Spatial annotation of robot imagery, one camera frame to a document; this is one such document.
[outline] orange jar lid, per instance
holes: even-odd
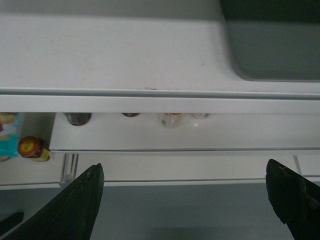
[[[32,157],[40,149],[40,141],[34,136],[26,136],[18,143],[18,153],[22,157]]]

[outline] package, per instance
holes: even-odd
[[[18,113],[0,112],[0,161],[18,156],[18,120]]]

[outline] white plastic surface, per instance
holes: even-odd
[[[171,181],[182,184],[263,182],[270,158],[297,171],[293,156],[213,156],[210,152],[81,153],[76,175],[101,163],[107,185],[147,185],[148,182],[161,185]]]
[[[0,190],[59,187],[63,160],[63,154],[56,153],[45,162],[23,157],[0,162]]]
[[[320,154],[302,154],[297,159],[302,175],[320,177]]]
[[[320,83],[238,77],[218,0],[144,2],[1,0],[1,92],[319,96]]]
[[[211,114],[207,119],[186,115],[167,129],[156,113],[125,117],[94,113],[80,127],[58,113],[50,149],[62,152],[140,150],[319,149],[318,115]]]

